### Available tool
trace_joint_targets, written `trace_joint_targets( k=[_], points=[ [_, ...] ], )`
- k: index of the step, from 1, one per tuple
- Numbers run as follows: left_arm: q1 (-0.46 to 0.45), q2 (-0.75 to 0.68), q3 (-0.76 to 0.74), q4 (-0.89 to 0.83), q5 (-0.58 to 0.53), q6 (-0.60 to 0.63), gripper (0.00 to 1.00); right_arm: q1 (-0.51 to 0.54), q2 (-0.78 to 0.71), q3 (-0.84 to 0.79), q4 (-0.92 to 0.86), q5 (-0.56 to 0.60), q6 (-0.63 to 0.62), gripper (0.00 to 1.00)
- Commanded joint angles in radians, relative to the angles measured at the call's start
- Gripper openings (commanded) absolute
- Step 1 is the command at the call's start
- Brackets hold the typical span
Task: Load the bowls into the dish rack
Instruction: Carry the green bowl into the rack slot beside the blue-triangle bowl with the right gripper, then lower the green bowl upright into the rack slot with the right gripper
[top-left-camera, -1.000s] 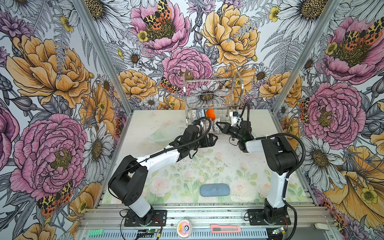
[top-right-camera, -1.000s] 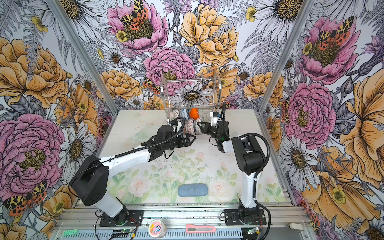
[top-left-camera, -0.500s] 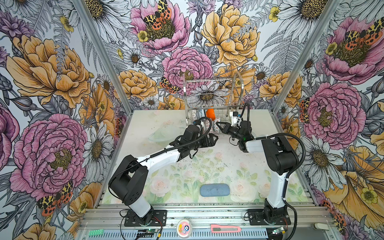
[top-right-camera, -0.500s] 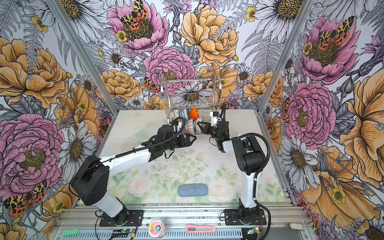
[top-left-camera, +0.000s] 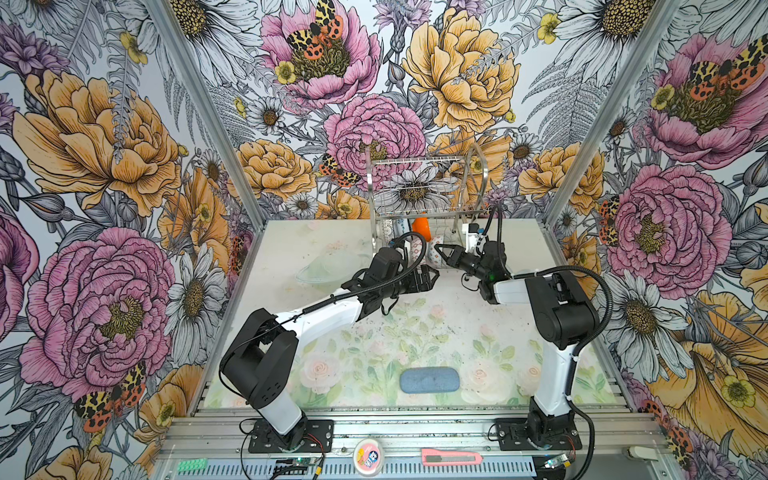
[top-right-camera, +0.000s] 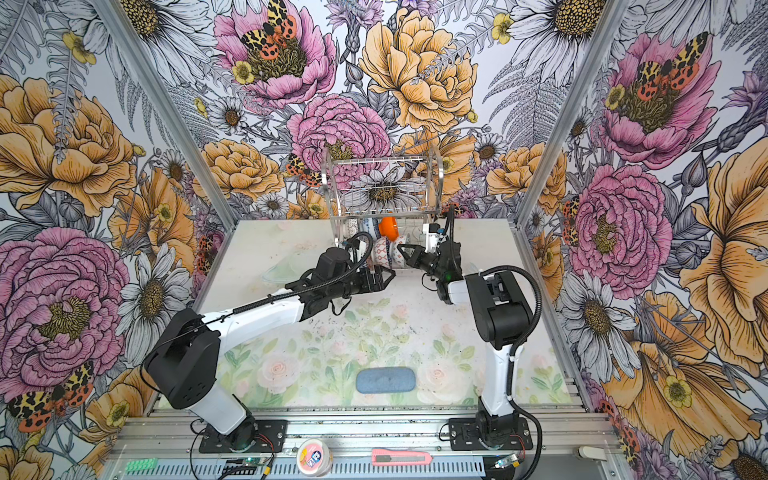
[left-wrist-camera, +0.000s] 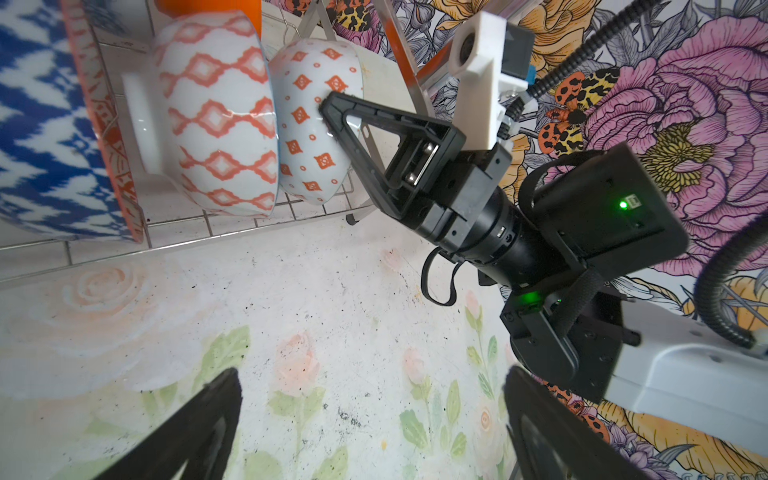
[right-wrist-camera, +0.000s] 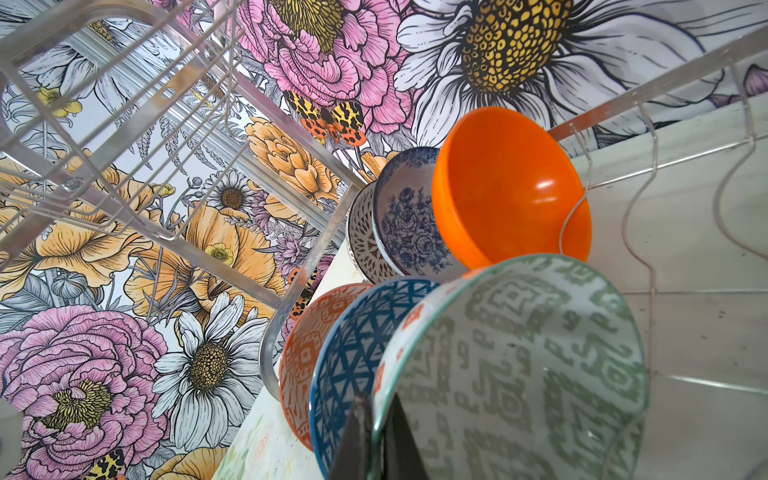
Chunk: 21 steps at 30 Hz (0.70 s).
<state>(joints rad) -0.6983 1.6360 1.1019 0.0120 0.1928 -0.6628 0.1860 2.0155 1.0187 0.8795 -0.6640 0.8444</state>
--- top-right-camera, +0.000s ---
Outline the white black lattice bowl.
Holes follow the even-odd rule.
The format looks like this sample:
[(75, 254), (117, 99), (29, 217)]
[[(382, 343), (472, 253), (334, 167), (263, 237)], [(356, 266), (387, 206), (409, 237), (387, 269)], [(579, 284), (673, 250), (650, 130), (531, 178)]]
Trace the white black lattice bowl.
[(357, 219), (346, 219), (343, 223), (345, 241), (350, 242), (355, 235), (359, 233), (359, 222)]

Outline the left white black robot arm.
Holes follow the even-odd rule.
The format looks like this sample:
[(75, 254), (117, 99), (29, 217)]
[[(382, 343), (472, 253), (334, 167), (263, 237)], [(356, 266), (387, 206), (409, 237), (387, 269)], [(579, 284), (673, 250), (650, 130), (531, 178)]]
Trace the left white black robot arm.
[(266, 438), (251, 411), (218, 381), (221, 358), (279, 327), (308, 320), (336, 299), (383, 291), (394, 270), (330, 247), (314, 268), (262, 300), (220, 312), (185, 308), (174, 315), (142, 366), (176, 410), (188, 410), (205, 425), (214, 447), (246, 452)]

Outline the steel wire dish rack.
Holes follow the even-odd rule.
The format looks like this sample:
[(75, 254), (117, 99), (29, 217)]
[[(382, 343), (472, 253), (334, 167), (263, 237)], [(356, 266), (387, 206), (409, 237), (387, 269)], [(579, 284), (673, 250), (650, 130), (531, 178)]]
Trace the steel wire dish rack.
[(436, 148), (416, 155), (354, 158), (342, 147), (327, 146), (320, 172), (335, 246), (345, 241), (346, 219), (393, 216), (401, 236), (427, 252), (435, 250), (439, 234), (430, 225), (441, 212), (445, 177)]

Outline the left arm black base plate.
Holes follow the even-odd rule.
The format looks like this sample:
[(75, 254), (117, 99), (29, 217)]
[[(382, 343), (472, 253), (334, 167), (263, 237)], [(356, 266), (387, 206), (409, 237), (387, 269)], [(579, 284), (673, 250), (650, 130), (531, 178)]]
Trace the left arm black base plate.
[(229, 434), (206, 426), (199, 451), (203, 454), (279, 453), (286, 439), (287, 426), (285, 420), (253, 418), (246, 418)]

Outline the dark blue patterned bowl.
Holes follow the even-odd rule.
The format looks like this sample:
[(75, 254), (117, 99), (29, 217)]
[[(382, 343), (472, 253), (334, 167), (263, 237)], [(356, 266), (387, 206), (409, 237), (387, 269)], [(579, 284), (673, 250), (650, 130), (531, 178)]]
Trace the dark blue patterned bowl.
[(373, 263), (378, 266), (391, 268), (390, 259), (390, 245), (391, 242), (387, 237), (380, 237), (374, 242), (373, 247)]

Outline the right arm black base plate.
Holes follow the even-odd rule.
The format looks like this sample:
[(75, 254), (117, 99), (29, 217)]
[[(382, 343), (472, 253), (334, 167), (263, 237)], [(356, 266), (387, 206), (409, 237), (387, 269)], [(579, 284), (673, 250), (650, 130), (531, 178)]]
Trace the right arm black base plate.
[(531, 451), (534, 447), (531, 428), (523, 417), (506, 416), (491, 423), (476, 418), (451, 418), (448, 435), (453, 451)]

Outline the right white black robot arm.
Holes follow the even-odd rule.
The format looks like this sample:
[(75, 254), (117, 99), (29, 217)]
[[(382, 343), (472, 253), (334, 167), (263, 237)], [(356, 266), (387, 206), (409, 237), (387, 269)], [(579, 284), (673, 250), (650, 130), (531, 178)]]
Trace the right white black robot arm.
[(485, 383), (478, 397), (475, 418), (448, 422), (451, 448), (469, 450), (530, 450), (528, 422), (532, 419), (514, 399), (515, 365), (528, 337), (542, 314), (542, 291), (525, 269), (499, 265), (464, 275), (460, 268), (459, 242), (453, 238), (454, 223), (444, 228), (429, 226), (442, 236), (432, 249), (402, 244), (397, 251), (405, 264), (435, 281), (441, 301), (468, 305), (476, 330), (486, 343)]

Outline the blue floral ceramic bowl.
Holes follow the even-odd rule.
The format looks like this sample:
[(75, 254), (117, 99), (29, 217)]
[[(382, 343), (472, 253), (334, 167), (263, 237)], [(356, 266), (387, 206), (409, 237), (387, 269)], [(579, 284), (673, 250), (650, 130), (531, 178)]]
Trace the blue floral ceramic bowl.
[(363, 218), (359, 220), (360, 230), (370, 234), (374, 239), (381, 236), (378, 220), (375, 218)]

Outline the orange plastic bowl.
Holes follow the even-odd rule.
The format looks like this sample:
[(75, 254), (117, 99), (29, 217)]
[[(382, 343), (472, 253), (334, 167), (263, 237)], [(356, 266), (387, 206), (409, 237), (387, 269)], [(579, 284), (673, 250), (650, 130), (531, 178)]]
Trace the orange plastic bowl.
[(378, 221), (378, 229), (380, 235), (387, 238), (390, 242), (395, 242), (399, 237), (397, 220), (393, 216), (382, 217)]

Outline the green patterned ceramic bowl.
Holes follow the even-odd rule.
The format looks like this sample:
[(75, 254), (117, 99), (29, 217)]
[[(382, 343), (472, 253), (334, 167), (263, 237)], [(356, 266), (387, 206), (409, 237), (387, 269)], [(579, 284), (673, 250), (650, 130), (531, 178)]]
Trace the green patterned ceramic bowl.
[(407, 242), (405, 237), (398, 237), (391, 243), (389, 248), (389, 260), (393, 269), (404, 269), (406, 267), (406, 260), (403, 254), (400, 252), (399, 247)]

